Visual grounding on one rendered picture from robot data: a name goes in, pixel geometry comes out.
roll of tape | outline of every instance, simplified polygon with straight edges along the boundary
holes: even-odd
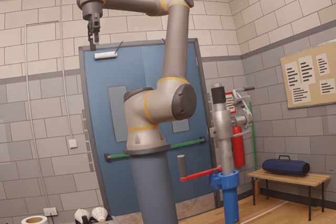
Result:
[[[49,221],[45,216],[30,216],[23,219],[21,224],[49,224]]]

badminton shuttlecock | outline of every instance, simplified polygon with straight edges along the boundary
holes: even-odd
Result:
[[[96,207],[92,210],[92,216],[99,222],[106,221],[107,210],[103,207]]]
[[[90,221],[90,212],[85,209],[78,209],[75,212],[75,219],[81,224],[83,224],[82,216],[86,216],[88,218],[88,222]]]

white floor line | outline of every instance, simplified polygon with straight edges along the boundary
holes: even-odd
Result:
[[[247,220],[247,221],[244,221],[244,222],[242,222],[241,224],[245,224],[245,223],[248,223],[249,221],[252,221],[252,220],[254,220],[254,219],[257,219],[257,218],[259,218],[260,216],[263,216],[263,215],[267,214],[268,212],[271,212],[271,211],[273,211],[274,209],[277,209],[278,207],[281,207],[282,205],[284,205],[284,204],[286,204],[286,203],[288,203],[288,201],[285,201],[284,203],[280,204],[279,206],[276,206],[276,207],[274,207],[274,208],[272,208],[272,209],[269,209],[269,210],[266,211],[266,212],[263,212],[261,215],[258,215],[258,216],[256,216],[256,217],[253,217],[252,219],[249,219],[249,220]]]

blue duffel bag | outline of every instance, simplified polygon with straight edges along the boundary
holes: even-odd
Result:
[[[280,159],[280,157],[288,157],[289,159]],[[273,173],[304,175],[309,172],[310,165],[304,161],[290,160],[287,155],[279,155],[279,159],[264,161],[262,168]]]

door frame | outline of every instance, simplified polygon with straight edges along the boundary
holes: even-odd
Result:
[[[201,59],[201,53],[199,51],[199,45],[198,45],[198,39],[188,39],[188,43],[193,43],[195,48],[195,54],[196,54],[196,63],[198,66],[198,74],[200,75],[200,81],[201,81],[201,89],[202,89],[202,96],[203,96],[203,105],[205,109],[205,117],[206,117],[206,124],[207,124],[207,132],[208,132],[208,139],[209,139],[209,146],[210,146],[210,156],[211,156],[211,165],[212,168],[217,167],[216,162],[216,153],[215,153],[215,143],[214,139],[210,137],[209,135],[209,128],[212,128],[212,122],[211,122],[211,116],[210,116],[210,109],[209,109],[209,101],[208,101],[208,95],[206,92],[206,85],[205,85],[205,78],[204,78],[204,71],[203,71],[203,65],[202,65],[202,59]],[[131,41],[131,42],[123,42],[121,45],[120,43],[110,43],[110,44],[102,44],[102,45],[96,45],[97,50],[104,50],[104,49],[116,49],[119,46],[121,48],[126,47],[139,47],[139,46],[155,46],[155,45],[165,45],[165,41],[163,39],[159,40],[144,40],[144,41]],[[111,214],[111,209],[109,206],[109,202],[106,195],[106,190],[103,182],[103,177],[100,169],[100,164],[98,160],[98,152],[95,142],[95,136],[93,134],[93,126],[92,126],[92,119],[91,119],[91,113],[90,113],[90,105],[89,105],[89,94],[87,89],[87,82],[86,82],[86,71],[85,71],[85,60],[84,60],[84,52],[90,51],[89,46],[83,46],[79,47],[79,64],[80,64],[80,77],[81,77],[81,83],[82,83],[82,92],[83,92],[83,99],[84,99],[84,109],[85,109],[85,115],[86,115],[86,123],[87,123],[87,129],[89,134],[89,141],[92,151],[92,157],[94,162],[94,167],[96,169],[96,174],[98,178],[98,184],[100,188],[101,197],[103,200],[103,204],[105,209],[108,211],[109,214]],[[215,203],[216,208],[221,207],[221,196],[219,190],[215,190]]]

